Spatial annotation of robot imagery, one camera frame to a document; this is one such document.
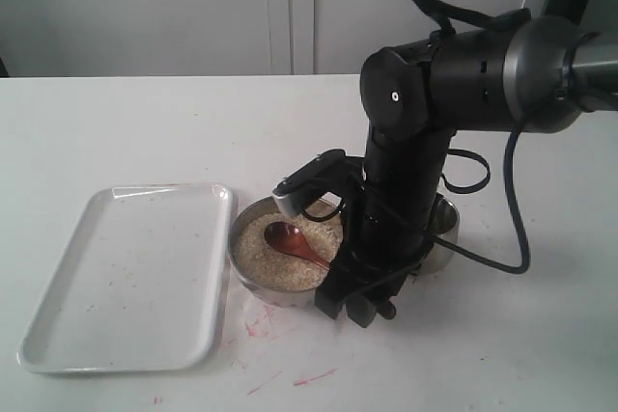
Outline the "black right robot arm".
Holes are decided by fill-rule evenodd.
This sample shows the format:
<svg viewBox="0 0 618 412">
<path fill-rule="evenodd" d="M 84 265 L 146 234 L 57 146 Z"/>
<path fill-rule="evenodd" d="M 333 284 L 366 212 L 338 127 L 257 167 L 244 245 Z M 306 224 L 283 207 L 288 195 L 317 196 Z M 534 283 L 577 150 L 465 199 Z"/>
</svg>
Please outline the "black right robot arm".
<svg viewBox="0 0 618 412">
<path fill-rule="evenodd" d="M 438 32 L 373 54 L 362 68 L 360 93 L 369 120 L 364 155 L 322 153 L 307 185 L 315 196 L 340 198 L 344 225 L 316 307 L 367 326 L 376 316 L 395 315 L 392 298 L 439 242 L 430 223 L 460 130 L 508 134 L 503 181 L 520 262 L 481 258 L 481 264 L 526 272 L 530 248 L 513 175 L 518 139 L 561 131 L 584 113 L 615 110 L 617 41 L 559 17 L 497 31 Z"/>
</svg>

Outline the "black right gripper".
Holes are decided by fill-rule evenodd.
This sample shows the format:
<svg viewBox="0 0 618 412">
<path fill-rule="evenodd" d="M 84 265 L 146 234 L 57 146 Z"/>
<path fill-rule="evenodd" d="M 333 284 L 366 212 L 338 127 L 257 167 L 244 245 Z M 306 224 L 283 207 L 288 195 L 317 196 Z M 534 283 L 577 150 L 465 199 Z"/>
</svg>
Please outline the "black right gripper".
<svg viewBox="0 0 618 412">
<path fill-rule="evenodd" d="M 364 181 L 347 199 L 344 240 L 332 276 L 317 287 L 314 305 L 336 319 L 346 306 L 349 319 L 368 327 L 397 314 L 391 299 L 408 273 L 432 248 L 426 230 L 439 177 L 420 175 L 386 182 Z"/>
</svg>

